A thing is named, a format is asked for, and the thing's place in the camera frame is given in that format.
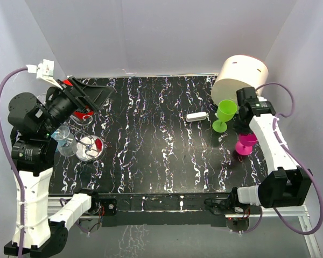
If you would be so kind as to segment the magenta wine glass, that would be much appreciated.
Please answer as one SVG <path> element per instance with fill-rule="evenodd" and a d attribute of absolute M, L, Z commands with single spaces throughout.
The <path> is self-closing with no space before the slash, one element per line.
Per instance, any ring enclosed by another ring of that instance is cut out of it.
<path fill-rule="evenodd" d="M 258 143 L 255 134 L 240 134 L 235 145 L 235 150 L 238 154 L 247 156 L 252 153 L 254 145 Z"/>

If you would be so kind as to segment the green wine glass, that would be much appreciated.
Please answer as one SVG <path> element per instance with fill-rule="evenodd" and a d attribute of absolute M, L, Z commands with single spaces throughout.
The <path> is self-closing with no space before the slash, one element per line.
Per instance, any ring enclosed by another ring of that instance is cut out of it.
<path fill-rule="evenodd" d="M 234 101 L 222 100 L 217 109 L 217 120 L 212 123 L 215 132 L 223 133 L 227 130 L 226 122 L 230 121 L 237 112 L 237 105 Z"/>

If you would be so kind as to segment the red wine glass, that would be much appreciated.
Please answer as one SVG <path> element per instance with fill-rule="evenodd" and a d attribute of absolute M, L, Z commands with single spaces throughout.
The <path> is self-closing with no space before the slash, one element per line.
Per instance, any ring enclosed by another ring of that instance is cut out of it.
<path fill-rule="evenodd" d="M 62 82 L 70 87 L 73 86 L 69 80 L 63 80 Z M 75 111 L 73 113 L 73 115 L 79 120 L 86 120 L 88 116 L 92 116 L 93 114 L 94 114 L 94 111 L 92 110 L 88 112 Z"/>

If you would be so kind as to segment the clear wine glass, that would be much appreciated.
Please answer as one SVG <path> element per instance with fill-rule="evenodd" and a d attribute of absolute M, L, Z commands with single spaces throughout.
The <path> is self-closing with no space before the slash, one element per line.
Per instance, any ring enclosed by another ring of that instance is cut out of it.
<path fill-rule="evenodd" d="M 65 157 L 75 155 L 77 152 L 77 142 L 69 127 L 66 125 L 61 125 L 57 130 L 62 135 L 62 139 L 56 141 L 58 143 L 57 150 L 59 153 Z"/>

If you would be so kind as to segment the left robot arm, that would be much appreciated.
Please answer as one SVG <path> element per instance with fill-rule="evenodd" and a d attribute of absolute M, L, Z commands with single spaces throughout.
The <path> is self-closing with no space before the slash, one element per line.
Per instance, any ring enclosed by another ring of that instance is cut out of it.
<path fill-rule="evenodd" d="M 48 215 L 49 183 L 57 141 L 52 137 L 74 112 L 102 109 L 114 88 L 84 84 L 74 77 L 50 87 L 42 103 L 22 92 L 9 103 L 13 167 L 17 170 L 17 222 L 13 239 L 4 246 L 6 255 L 51 257 L 60 253 L 68 232 L 84 213 L 100 209 L 95 190 L 80 189 L 54 215 Z"/>

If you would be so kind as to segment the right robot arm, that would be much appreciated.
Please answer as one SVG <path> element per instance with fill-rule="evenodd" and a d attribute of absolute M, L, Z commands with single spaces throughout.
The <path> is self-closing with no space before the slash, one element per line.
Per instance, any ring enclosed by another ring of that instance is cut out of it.
<path fill-rule="evenodd" d="M 233 188 L 229 207 L 242 213 L 248 205 L 264 208 L 303 205 L 311 179 L 279 142 L 282 134 L 272 104 L 259 98 L 253 87 L 236 92 L 239 106 L 235 130 L 241 136 L 255 135 L 267 165 L 267 177 L 260 185 Z"/>

